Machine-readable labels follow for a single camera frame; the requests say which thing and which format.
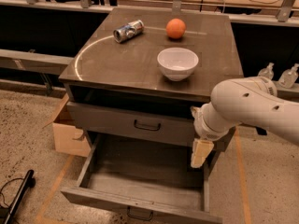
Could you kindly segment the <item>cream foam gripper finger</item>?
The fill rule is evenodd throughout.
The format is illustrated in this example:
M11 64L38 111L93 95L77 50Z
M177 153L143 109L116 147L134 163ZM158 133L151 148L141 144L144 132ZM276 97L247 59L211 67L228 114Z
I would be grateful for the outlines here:
M192 113L192 117L194 119L198 119L201 116L201 108L196 107L196 106L192 106L191 107L191 113Z
M192 143L191 167L200 168L213 148L211 141L195 138Z

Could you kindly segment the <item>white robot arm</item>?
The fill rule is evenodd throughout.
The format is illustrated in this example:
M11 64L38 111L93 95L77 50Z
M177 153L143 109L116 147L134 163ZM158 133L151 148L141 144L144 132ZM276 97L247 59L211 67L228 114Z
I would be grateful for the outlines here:
M266 77L227 79L217 84L210 102L191 108L198 134L192 144L191 167L201 167L214 141L246 124L267 130L299 145L299 104L278 97L274 82Z

